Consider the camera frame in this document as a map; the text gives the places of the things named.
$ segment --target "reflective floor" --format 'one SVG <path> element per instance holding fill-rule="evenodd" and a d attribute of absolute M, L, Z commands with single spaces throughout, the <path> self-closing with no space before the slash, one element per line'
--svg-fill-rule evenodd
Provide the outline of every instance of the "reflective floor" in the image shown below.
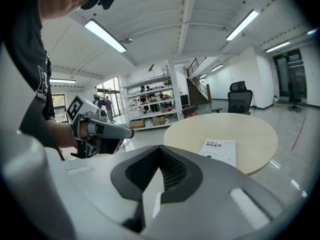
<path fill-rule="evenodd" d="M 227 111 L 228 103 L 213 100 L 213 108 Z M 320 150 L 320 110 L 302 106 L 301 112 L 287 110 L 287 104 L 270 107 L 266 110 L 251 110 L 251 117 L 260 118 L 269 123 L 277 133 L 278 147 L 273 159 L 261 170 L 250 177 L 273 192 L 286 206 L 290 206 L 311 192 L 314 173 L 319 170 Z M 208 105 L 198 109 L 199 114 L 209 112 Z M 164 143 L 166 127 L 141 130 L 125 141 L 120 151 L 130 151 L 148 145 Z M 73 159 L 64 149 L 66 159 Z M 143 194 L 146 223 L 160 209 L 160 194 L 164 191 L 161 172 L 158 170 Z"/>

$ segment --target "round table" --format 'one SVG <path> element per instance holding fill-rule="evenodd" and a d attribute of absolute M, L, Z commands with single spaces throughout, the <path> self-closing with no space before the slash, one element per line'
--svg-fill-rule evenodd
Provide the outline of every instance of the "round table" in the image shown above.
<path fill-rule="evenodd" d="M 236 168 L 252 174 L 274 156 L 278 137 L 265 121 L 237 113 L 202 114 L 183 119 L 164 134 L 164 145 L 199 154 L 206 139 L 235 140 Z"/>

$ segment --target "white ceiling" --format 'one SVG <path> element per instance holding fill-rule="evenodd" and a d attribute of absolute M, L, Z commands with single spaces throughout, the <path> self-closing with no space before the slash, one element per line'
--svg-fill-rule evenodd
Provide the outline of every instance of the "white ceiling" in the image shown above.
<path fill-rule="evenodd" d="M 260 15 L 243 36 L 227 42 L 226 36 L 252 9 Z M 91 18 L 118 40 L 132 38 L 124 44 L 127 51 L 118 53 L 86 30 Z M 42 39 L 51 53 L 52 76 L 64 74 L 60 76 L 78 78 L 78 86 L 92 87 L 170 54 L 176 63 L 201 56 L 225 60 L 250 45 L 267 49 L 308 30 L 292 0 L 115 0 L 109 10 L 95 6 L 46 21 Z"/>

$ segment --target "doorway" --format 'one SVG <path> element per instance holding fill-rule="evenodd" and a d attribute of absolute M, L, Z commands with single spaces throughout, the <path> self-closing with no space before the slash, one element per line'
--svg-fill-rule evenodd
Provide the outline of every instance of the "doorway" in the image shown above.
<path fill-rule="evenodd" d="M 289 97 L 288 83 L 291 82 L 297 97 L 307 98 L 307 81 L 304 62 L 299 49 L 273 57 L 279 79 L 281 97 Z"/>

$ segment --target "red line on floor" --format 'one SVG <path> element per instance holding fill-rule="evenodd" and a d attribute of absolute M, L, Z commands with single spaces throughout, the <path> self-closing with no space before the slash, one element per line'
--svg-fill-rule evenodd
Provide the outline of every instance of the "red line on floor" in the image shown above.
<path fill-rule="evenodd" d="M 300 137 L 300 134 L 301 134 L 301 132 L 302 132 L 302 129 L 303 129 L 304 125 L 305 125 L 305 121 L 306 121 L 306 119 L 307 119 L 307 114 L 308 114 L 308 111 L 306 111 L 306 113 L 305 113 L 305 117 L 304 117 L 304 120 L 303 120 L 301 129 L 300 129 L 300 131 L 299 131 L 298 136 L 296 137 L 296 140 L 295 140 L 295 142 L 294 142 L 291 150 L 294 150 L 294 148 L 296 147 L 296 144 L 297 144 L 297 142 L 298 142 L 298 139 L 299 139 L 299 137 Z"/>

